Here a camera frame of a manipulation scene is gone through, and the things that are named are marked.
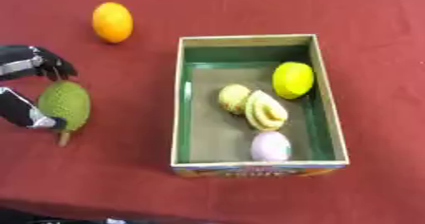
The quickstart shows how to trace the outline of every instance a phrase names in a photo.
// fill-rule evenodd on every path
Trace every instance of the banana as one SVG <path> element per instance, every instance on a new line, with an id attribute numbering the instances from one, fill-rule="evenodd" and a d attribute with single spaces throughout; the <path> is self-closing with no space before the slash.
<path id="1" fill-rule="evenodd" d="M 254 91 L 245 104 L 245 116 L 250 125 L 260 131 L 277 130 L 285 123 L 286 110 L 268 94 Z"/>

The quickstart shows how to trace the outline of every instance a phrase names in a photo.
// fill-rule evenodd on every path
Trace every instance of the red tablecloth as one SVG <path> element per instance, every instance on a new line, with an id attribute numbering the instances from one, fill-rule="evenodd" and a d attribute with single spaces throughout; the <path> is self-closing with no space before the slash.
<path id="1" fill-rule="evenodd" d="M 135 32 L 91 29 L 117 1 Z M 65 149 L 0 121 L 0 204 L 95 218 L 422 223 L 425 0 L 0 0 L 0 44 L 48 47 L 80 71 L 93 114 Z M 186 179 L 168 167 L 179 36 L 318 33 L 352 164 L 323 177 Z M 35 99 L 47 79 L 6 83 Z"/>

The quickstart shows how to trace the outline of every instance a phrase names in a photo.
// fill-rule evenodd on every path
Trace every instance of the yellow object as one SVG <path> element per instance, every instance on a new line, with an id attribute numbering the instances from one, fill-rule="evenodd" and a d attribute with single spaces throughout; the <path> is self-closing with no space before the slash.
<path id="1" fill-rule="evenodd" d="M 241 84 L 230 84 L 220 90 L 218 103 L 233 114 L 243 114 L 250 90 Z"/>
<path id="2" fill-rule="evenodd" d="M 119 43 L 131 35 L 133 18 L 123 5 L 103 3 L 93 12 L 93 29 L 107 42 Z"/>
<path id="3" fill-rule="evenodd" d="M 253 92 L 245 105 L 245 116 L 250 125 L 260 131 L 277 130 L 285 123 L 286 110 L 261 90 Z"/>
<path id="4" fill-rule="evenodd" d="M 273 73 L 273 88 L 285 99 L 303 96 L 314 83 L 313 69 L 306 64 L 286 62 L 279 65 Z"/>

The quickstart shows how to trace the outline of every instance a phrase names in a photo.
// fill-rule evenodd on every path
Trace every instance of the white ball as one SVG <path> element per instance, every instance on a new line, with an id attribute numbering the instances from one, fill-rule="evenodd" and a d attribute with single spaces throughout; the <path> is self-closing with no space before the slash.
<path id="1" fill-rule="evenodd" d="M 252 158 L 260 161 L 281 161 L 290 157 L 289 140 L 279 132 L 268 131 L 258 134 L 250 148 Z"/>

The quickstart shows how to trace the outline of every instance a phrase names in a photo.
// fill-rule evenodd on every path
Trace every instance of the cardboard box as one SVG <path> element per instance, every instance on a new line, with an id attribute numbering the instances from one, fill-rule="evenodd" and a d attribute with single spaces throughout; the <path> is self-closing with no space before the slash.
<path id="1" fill-rule="evenodd" d="M 315 84 L 288 101 L 272 89 L 271 75 L 282 62 L 309 64 Z M 253 161 L 250 145 L 258 132 L 245 117 L 217 101 L 227 84 L 261 89 L 282 104 L 289 119 L 279 130 L 291 141 L 287 161 Z M 175 124 L 171 165 L 184 177 L 275 177 L 316 175 L 349 163 L 316 35 L 257 35 L 180 38 L 176 65 Z"/>

